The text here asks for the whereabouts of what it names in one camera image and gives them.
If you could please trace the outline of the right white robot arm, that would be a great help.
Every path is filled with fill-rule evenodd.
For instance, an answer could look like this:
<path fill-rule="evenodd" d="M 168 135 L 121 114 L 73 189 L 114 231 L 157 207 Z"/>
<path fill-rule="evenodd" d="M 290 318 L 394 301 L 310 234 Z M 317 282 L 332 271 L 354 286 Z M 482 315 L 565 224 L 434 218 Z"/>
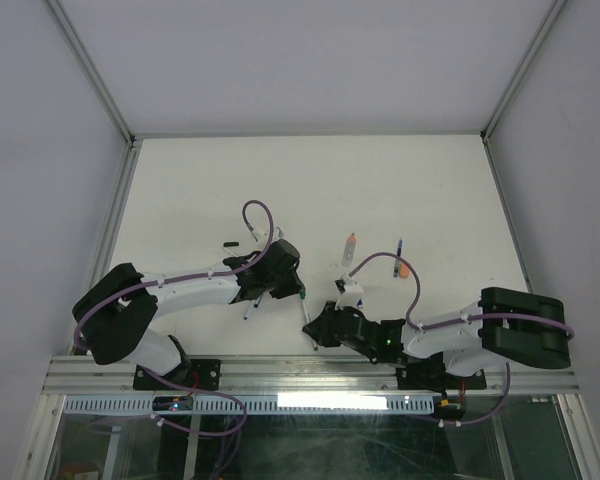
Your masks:
<path fill-rule="evenodd" d="M 347 347 L 373 364 L 425 363 L 439 387 L 507 362 L 566 369 L 575 336 L 561 301 L 500 287 L 484 288 L 472 304 L 414 325 L 405 319 L 371 321 L 353 306 L 329 301 L 303 333 L 320 347 Z"/>

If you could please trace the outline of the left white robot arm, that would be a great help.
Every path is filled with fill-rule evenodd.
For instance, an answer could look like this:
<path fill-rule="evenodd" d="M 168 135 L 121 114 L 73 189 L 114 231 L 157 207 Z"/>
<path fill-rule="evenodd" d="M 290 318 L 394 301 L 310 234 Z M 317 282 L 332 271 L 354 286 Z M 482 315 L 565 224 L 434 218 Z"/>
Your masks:
<path fill-rule="evenodd" d="M 81 347 L 98 365 L 119 362 L 151 371 L 168 388 L 193 383 L 192 364 L 173 335 L 150 328 L 167 314 L 206 305 L 257 303 L 298 295 L 299 251 L 288 241 L 232 256 L 207 270 L 168 277 L 140 273 L 131 263 L 114 267 L 72 309 Z"/>

